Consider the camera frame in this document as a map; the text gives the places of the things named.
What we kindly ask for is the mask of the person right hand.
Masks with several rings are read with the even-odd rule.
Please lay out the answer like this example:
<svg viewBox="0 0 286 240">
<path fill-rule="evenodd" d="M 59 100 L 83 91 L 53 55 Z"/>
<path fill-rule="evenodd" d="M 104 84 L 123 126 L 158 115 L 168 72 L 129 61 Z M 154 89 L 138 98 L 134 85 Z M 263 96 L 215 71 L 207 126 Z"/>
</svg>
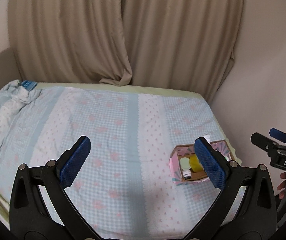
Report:
<svg viewBox="0 0 286 240">
<path fill-rule="evenodd" d="M 279 193 L 279 199 L 282 200 L 285 195 L 285 187 L 286 187 L 286 172 L 283 172 L 280 174 L 280 178 L 283 179 L 282 183 L 278 185 L 277 190 L 280 191 Z"/>
</svg>

